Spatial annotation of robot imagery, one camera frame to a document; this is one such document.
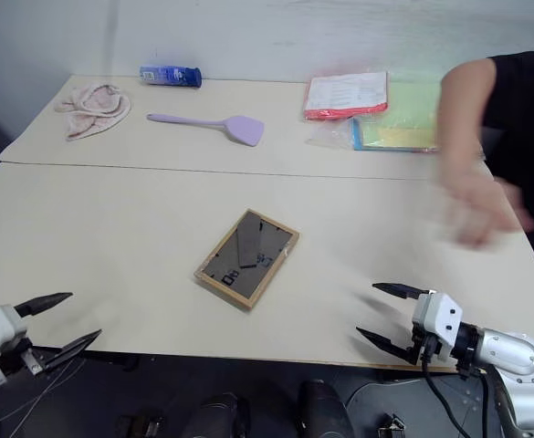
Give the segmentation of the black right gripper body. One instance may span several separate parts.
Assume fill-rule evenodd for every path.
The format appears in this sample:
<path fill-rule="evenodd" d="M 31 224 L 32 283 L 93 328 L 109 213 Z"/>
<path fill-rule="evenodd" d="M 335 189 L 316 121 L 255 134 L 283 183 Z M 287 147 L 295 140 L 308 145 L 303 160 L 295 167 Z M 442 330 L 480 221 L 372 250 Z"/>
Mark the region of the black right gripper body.
<path fill-rule="evenodd" d="M 439 338 L 415 322 L 413 323 L 412 342 L 413 345 L 405 350 L 405 360 L 410 364 L 416 364 L 418 361 L 421 361 L 422 364 L 428 364 L 441 349 Z"/>

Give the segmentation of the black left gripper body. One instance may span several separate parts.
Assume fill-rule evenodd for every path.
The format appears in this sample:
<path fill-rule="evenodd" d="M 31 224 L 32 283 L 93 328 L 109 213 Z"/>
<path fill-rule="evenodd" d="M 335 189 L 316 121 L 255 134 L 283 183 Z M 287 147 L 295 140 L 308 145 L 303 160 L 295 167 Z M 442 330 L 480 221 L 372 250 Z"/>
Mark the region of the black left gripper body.
<path fill-rule="evenodd" d="M 34 351 L 29 338 L 14 339 L 0 346 L 0 371 L 10 376 L 21 370 L 33 375 L 50 372 L 47 362 Z"/>

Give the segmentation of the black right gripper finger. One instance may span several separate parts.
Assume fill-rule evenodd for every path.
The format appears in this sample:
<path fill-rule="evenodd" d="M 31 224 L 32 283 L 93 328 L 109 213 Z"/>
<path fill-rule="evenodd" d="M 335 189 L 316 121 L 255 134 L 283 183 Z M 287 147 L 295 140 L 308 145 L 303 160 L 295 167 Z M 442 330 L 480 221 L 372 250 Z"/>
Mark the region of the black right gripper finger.
<path fill-rule="evenodd" d="M 418 299 L 421 295 L 430 294 L 428 289 L 420 289 L 400 283 L 373 283 L 372 286 L 389 295 L 402 299 Z"/>
<path fill-rule="evenodd" d="M 387 352 L 394 357 L 404 360 L 405 362 L 416 365 L 420 356 L 421 342 L 413 337 L 413 344 L 407 348 L 401 348 L 392 343 L 392 341 L 380 334 L 371 332 L 364 328 L 356 328 L 371 344 L 378 349 Z"/>

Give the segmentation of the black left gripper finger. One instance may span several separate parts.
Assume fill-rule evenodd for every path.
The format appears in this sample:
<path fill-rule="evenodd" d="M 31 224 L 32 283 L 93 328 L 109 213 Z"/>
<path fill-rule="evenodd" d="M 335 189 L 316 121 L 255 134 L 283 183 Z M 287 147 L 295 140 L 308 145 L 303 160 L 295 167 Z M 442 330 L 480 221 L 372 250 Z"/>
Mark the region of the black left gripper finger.
<path fill-rule="evenodd" d="M 21 317 L 35 316 L 45 312 L 69 297 L 72 297 L 71 292 L 60 292 L 51 295 L 35 297 L 15 306 L 16 313 Z"/>
<path fill-rule="evenodd" d="M 63 347 L 59 353 L 43 362 L 42 371 L 53 371 L 72 361 L 90 346 L 101 332 L 102 330 L 98 329 L 71 341 L 68 345 Z"/>

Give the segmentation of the person's bare hand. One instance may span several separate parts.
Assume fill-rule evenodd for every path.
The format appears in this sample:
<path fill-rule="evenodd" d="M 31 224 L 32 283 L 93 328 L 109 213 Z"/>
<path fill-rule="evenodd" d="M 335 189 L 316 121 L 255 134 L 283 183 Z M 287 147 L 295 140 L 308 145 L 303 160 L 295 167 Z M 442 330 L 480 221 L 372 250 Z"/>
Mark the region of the person's bare hand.
<path fill-rule="evenodd" d="M 500 234 L 534 230 L 517 186 L 475 171 L 444 173 L 440 183 L 450 199 L 449 220 L 459 244 L 478 248 Z"/>

